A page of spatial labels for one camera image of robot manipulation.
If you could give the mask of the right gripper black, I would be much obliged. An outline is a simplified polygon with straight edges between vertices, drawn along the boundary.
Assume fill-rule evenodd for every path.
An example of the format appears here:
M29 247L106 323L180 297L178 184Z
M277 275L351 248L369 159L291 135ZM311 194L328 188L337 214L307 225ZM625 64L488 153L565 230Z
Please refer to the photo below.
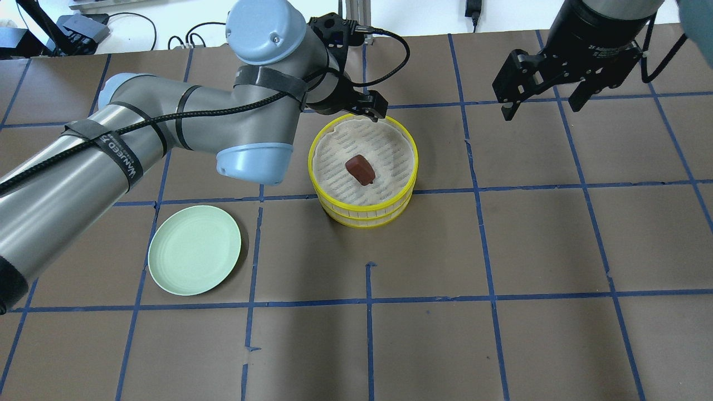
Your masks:
M505 121L521 102L563 84L579 112L591 97L626 80L643 56L635 42L649 21L648 6L562 6L537 54L514 49L492 82Z

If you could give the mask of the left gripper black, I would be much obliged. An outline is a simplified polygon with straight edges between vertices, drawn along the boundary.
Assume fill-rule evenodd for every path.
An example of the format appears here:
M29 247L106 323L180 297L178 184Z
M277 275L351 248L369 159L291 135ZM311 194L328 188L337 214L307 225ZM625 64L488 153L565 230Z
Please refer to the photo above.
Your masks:
M320 114L333 115L344 111L353 115L363 115L374 123L387 115L389 102L379 92L355 89L344 79L337 82L334 91L320 101Z

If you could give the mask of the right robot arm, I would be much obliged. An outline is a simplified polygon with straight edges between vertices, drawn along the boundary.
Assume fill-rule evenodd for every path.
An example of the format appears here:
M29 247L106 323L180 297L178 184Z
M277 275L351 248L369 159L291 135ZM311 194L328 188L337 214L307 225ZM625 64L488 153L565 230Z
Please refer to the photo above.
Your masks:
M682 36L657 68L647 71L647 56L661 1L565 1L536 54L510 51L492 82L506 121L522 102L563 84L576 84L569 96L573 111L601 90L621 86L635 66L642 81L652 82L691 40L711 64L710 1L679 1Z

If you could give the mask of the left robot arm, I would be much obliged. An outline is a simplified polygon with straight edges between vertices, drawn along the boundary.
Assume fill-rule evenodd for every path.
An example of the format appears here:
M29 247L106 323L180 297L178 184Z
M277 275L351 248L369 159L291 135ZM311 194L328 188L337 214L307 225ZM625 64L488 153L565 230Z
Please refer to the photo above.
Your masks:
M2 313L169 150L211 153L221 175L282 183L300 114L383 119L388 102L345 71L351 47L394 33L336 13L306 21L288 1L237 1L225 38L241 61L231 89L153 74L110 77L97 111L2 177Z

